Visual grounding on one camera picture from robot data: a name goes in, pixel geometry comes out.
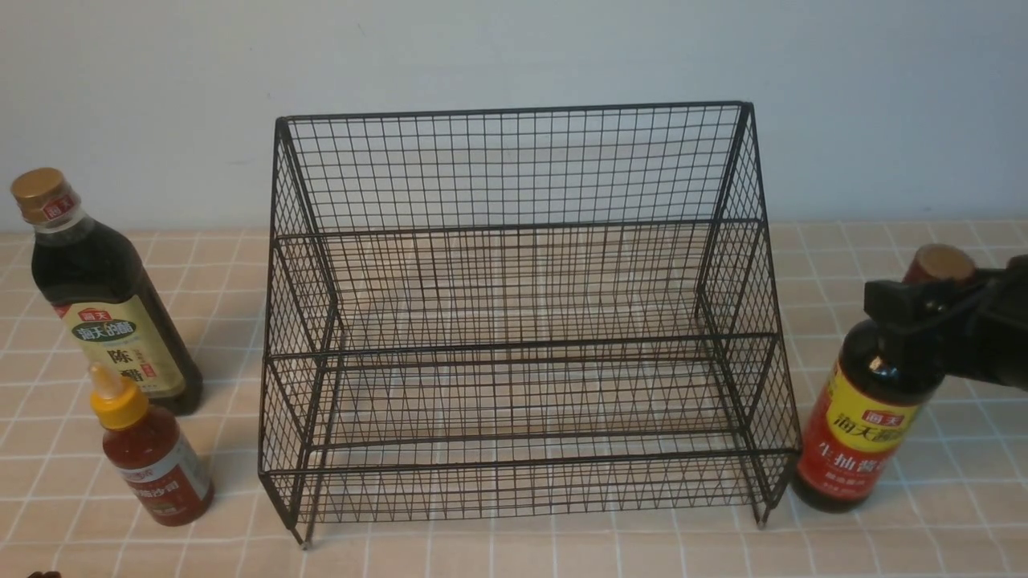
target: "bottle neck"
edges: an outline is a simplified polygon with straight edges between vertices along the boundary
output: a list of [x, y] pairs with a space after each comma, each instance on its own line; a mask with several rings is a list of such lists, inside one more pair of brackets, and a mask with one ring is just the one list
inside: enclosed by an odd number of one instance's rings
[[96, 224], [97, 221], [93, 220], [81, 207], [75, 207], [60, 219], [42, 224], [33, 223], [32, 226], [36, 229], [37, 244], [60, 247], [81, 241]]

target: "white wall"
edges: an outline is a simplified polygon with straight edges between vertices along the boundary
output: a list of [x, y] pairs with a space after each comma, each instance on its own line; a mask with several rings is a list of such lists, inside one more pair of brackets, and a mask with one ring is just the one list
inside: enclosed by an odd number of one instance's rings
[[0, 6], [0, 181], [121, 227], [264, 224], [283, 114], [708, 99], [757, 104], [772, 218], [1028, 215], [1026, 0]]

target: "plastic bottle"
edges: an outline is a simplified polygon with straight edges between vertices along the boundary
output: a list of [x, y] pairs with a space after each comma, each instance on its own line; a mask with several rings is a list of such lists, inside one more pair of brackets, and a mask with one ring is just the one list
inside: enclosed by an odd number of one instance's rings
[[[903, 282], [963, 283], [974, 275], [975, 261], [963, 251], [932, 244], [917, 251]], [[943, 377], [902, 374], [879, 355], [877, 324], [857, 323], [843, 339], [804, 430], [793, 492], [824, 512], [864, 503]]]
[[57, 169], [10, 185], [36, 229], [32, 277], [89, 361], [135, 381], [176, 414], [199, 404], [204, 377], [125, 237], [82, 211]]
[[179, 429], [175, 416], [150, 405], [130, 378], [101, 363], [89, 366], [89, 403], [107, 430], [104, 454], [153, 519], [182, 526], [214, 500], [214, 483]]

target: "yellow nozzle cap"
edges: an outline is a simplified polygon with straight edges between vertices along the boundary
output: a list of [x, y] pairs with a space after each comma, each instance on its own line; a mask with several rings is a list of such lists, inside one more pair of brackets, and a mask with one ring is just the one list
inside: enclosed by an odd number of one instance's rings
[[146, 417], [150, 402], [135, 382], [117, 374], [103, 363], [89, 365], [93, 394], [89, 405], [108, 430], [123, 430]]

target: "brand logo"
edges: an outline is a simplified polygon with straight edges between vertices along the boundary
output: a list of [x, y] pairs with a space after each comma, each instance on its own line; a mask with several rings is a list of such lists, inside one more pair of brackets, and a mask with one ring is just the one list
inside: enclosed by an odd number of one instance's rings
[[111, 314], [104, 310], [86, 308], [78, 312], [78, 318], [82, 321], [111, 321]]
[[146, 481], [147, 478], [151, 477], [153, 477], [153, 468], [149, 468], [141, 472], [125, 474], [124, 476], [126, 481]]
[[136, 324], [123, 319], [109, 319], [109, 321], [89, 321], [79, 323], [71, 330], [72, 334], [83, 341], [103, 342], [123, 339], [136, 332]]
[[75, 200], [70, 194], [62, 194], [43, 206], [43, 214], [52, 221], [67, 215], [74, 208]]
[[876, 426], [884, 426], [886, 428], [898, 428], [903, 425], [906, 418], [906, 416], [878, 409], [868, 409], [864, 412], [864, 416], [861, 416], [861, 419], [865, 422]]

